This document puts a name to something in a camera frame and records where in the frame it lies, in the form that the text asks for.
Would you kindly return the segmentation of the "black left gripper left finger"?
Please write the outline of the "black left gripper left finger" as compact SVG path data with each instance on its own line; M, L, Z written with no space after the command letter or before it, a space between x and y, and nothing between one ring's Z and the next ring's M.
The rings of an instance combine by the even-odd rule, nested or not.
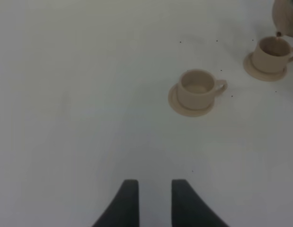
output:
M138 227L139 183L125 180L93 227Z

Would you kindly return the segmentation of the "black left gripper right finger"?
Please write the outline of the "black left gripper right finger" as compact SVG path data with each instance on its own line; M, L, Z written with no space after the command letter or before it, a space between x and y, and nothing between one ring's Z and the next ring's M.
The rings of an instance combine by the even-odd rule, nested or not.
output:
M173 227L227 227L194 191L187 180L172 180L171 219Z

